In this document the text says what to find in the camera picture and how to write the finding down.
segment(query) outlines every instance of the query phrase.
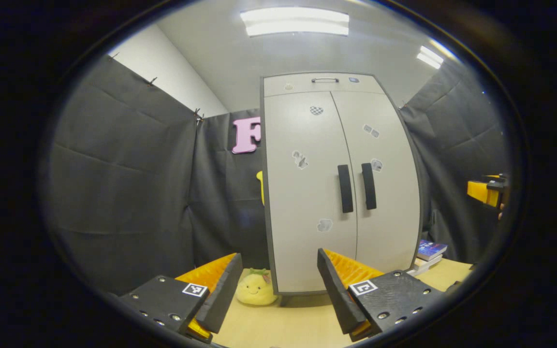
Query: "fluorescent light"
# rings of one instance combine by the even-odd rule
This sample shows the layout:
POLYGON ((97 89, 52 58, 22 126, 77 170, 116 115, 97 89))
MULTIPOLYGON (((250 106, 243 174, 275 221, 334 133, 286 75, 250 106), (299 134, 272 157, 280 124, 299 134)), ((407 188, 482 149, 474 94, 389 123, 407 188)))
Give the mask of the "fluorescent light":
POLYGON ((449 51, 446 47, 442 46, 442 44, 440 44, 436 40, 429 40, 429 44, 431 44, 433 47, 437 48, 438 51, 444 53, 444 55, 446 57, 449 57, 451 59, 457 59, 457 57, 455 57, 455 55, 453 55, 453 53, 451 51, 449 51))
POLYGON ((442 57, 436 55, 435 53, 433 53, 433 51, 431 51, 431 49, 428 49, 425 46, 420 46, 420 53, 418 53, 416 58, 422 60, 423 62, 426 62, 427 64, 433 66, 433 68, 436 69, 439 69, 440 66, 442 66, 442 63, 444 62, 442 57))
POLYGON ((442 62, 444 61, 442 57, 436 55, 435 53, 433 53, 433 51, 431 51, 431 49, 428 49, 425 46, 420 46, 420 52, 425 56, 433 59, 434 61, 439 62, 439 64, 442 64, 442 62))
POLYGON ((270 7, 240 14, 246 33, 253 37, 270 33, 307 31, 348 35, 350 16, 310 7, 270 7))
POLYGON ((442 66, 439 62, 436 62, 435 60, 425 56, 422 53, 418 53, 416 58, 422 60, 423 62, 426 62, 427 64, 429 64, 430 66, 433 66, 433 68, 436 68, 436 69, 439 69, 440 66, 442 66))

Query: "book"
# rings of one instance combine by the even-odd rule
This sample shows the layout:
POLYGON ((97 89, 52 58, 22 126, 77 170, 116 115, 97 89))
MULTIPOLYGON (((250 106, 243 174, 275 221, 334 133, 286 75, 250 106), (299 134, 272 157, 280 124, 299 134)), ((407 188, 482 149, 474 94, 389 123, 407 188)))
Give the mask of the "book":
POLYGON ((437 257, 431 259, 430 261, 425 261, 425 260, 416 258, 416 260, 414 260, 414 266, 412 267, 411 270, 407 271, 407 274, 411 275, 412 277, 420 275, 420 273, 424 273, 426 271, 429 271, 429 268, 431 266, 440 262, 441 260, 442 260, 442 255, 438 255, 437 257))
POLYGON ((428 240, 420 240, 420 245, 418 246, 418 257, 429 261, 436 256, 444 253, 448 245, 442 243, 433 243, 428 240))
POLYGON ((416 271, 420 270, 421 268, 425 268, 425 267, 429 268, 429 266, 431 266, 432 264, 438 263, 440 260, 442 260, 442 255, 438 255, 438 256, 436 256, 433 259, 428 260, 428 261, 425 261, 421 258, 416 258, 416 260, 414 260, 413 268, 416 271))

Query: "pink letter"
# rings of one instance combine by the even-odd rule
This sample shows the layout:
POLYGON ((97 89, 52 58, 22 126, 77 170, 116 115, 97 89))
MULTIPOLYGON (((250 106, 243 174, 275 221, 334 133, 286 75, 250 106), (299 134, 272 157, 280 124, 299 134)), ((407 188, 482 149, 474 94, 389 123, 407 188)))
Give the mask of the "pink letter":
POLYGON ((251 117, 244 119, 237 119, 234 121, 236 126, 236 145, 232 149, 234 154, 241 154, 243 152, 253 152, 257 145, 252 142, 251 138, 254 137, 256 141, 261 140, 261 117, 251 117))

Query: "plush toy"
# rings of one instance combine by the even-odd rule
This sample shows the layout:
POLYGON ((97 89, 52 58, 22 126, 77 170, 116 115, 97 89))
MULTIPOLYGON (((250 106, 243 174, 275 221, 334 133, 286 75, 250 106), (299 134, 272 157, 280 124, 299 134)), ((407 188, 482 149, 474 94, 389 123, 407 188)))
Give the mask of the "plush toy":
POLYGON ((269 273, 264 269, 250 269, 236 289, 236 298, 243 304, 269 305, 277 296, 272 290, 269 273))

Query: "sticker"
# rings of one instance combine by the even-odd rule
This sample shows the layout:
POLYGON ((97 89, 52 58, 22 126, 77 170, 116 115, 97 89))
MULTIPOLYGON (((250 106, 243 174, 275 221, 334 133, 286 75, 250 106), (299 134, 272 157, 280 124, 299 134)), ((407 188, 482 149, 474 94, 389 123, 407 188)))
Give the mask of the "sticker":
POLYGON ((310 110, 311 113, 315 116, 321 115, 321 113, 323 112, 323 108, 320 108, 319 106, 311 106, 310 110))
POLYGON ((371 136, 373 136, 374 138, 380 137, 380 132, 378 132, 377 130, 374 130, 373 127, 371 127, 369 125, 362 126, 362 130, 371 134, 371 136))
POLYGON ((184 288, 184 290, 182 290, 182 292, 187 293, 188 295, 201 297, 206 289, 207 286, 199 286, 197 284, 188 283, 188 285, 184 288))
POLYGON ((332 228, 332 220, 329 218, 321 218, 318 223, 319 232, 328 232, 332 228))
POLYGON ((295 159, 295 163, 300 169, 304 169, 309 165, 307 158, 298 150, 292 152, 292 157, 295 159))
POLYGON ((352 289, 354 295, 360 296, 364 293, 376 290, 378 287, 376 287, 375 284, 371 282, 371 280, 365 280, 363 282, 351 284, 350 288, 352 289))
POLYGON ((371 160, 371 169, 373 169, 376 172, 381 172, 382 171, 382 162, 380 160, 377 159, 372 159, 371 160))

